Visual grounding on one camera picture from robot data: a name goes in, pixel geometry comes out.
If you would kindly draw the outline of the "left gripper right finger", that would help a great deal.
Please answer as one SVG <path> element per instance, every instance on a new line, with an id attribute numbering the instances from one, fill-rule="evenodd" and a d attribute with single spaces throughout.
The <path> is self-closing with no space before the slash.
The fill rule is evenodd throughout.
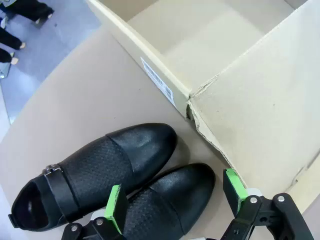
<path id="1" fill-rule="evenodd" d="M 312 240 L 314 237 L 293 198 L 278 193 L 272 199 L 256 188 L 245 188 L 232 168 L 223 170 L 223 191 L 234 215 L 222 240 L 248 240 L 264 226 L 275 240 Z"/>

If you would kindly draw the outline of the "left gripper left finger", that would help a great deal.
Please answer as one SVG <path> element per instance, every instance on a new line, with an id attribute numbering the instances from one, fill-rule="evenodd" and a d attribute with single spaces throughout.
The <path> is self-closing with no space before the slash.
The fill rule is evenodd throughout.
<path id="1" fill-rule="evenodd" d="M 102 216 L 96 216 L 85 226 L 69 223 L 63 231 L 62 240 L 124 240 L 123 235 L 128 200 L 123 187 L 118 184 L 111 189 Z"/>

